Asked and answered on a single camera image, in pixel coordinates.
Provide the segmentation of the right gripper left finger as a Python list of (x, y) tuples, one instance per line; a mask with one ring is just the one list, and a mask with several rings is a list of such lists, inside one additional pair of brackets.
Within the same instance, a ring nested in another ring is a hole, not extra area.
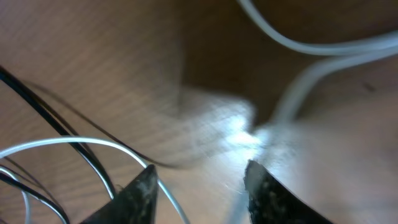
[(82, 224), (154, 224), (158, 192), (157, 171), (149, 165)]

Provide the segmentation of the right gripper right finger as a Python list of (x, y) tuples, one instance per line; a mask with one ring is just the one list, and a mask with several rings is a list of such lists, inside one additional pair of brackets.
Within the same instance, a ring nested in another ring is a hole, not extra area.
[(302, 202), (257, 161), (250, 160), (244, 176), (252, 224), (331, 224)]

